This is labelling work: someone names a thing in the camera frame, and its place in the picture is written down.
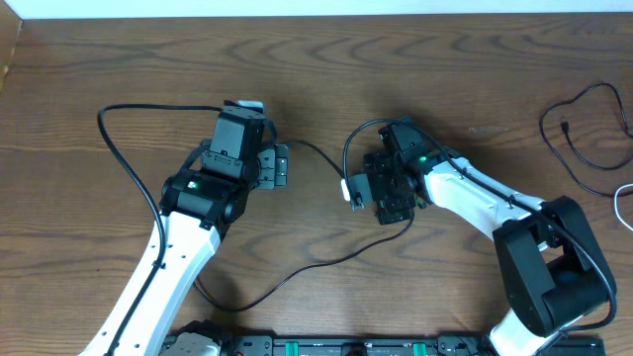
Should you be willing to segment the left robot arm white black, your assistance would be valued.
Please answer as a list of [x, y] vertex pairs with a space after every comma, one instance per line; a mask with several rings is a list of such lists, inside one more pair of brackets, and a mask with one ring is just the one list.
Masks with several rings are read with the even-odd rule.
[[288, 148], [257, 101], [226, 101], [214, 135], [194, 149], [151, 202], [143, 256], [86, 355], [156, 355], [202, 268], [217, 253], [253, 190], [287, 183]]

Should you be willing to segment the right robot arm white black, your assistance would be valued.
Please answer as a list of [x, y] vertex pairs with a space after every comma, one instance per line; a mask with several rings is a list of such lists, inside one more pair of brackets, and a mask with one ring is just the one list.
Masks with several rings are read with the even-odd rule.
[[355, 209], [376, 207], [381, 224], [411, 220], [428, 205], [461, 217], [495, 245], [509, 312], [481, 355], [601, 355], [587, 331], [612, 322], [617, 287], [580, 205], [513, 190], [410, 119], [382, 120], [383, 149], [342, 186]]

